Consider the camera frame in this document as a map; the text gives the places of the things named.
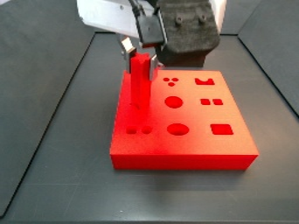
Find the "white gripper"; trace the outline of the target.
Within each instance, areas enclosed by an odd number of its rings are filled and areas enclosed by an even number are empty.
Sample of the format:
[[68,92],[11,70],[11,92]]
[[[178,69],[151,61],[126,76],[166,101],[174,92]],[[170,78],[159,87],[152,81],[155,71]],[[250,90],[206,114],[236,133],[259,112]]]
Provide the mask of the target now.
[[[146,15],[150,16],[155,8],[146,0],[138,0],[144,7]],[[227,0],[210,0],[215,21],[220,32],[226,13]],[[136,30],[136,19],[128,0],[78,0],[79,17],[86,25],[102,30],[120,33],[118,42],[126,60],[126,71],[131,73],[131,59],[136,55],[136,48],[131,38],[139,38]],[[155,77],[155,69],[159,60],[156,54],[150,59],[150,81]]]

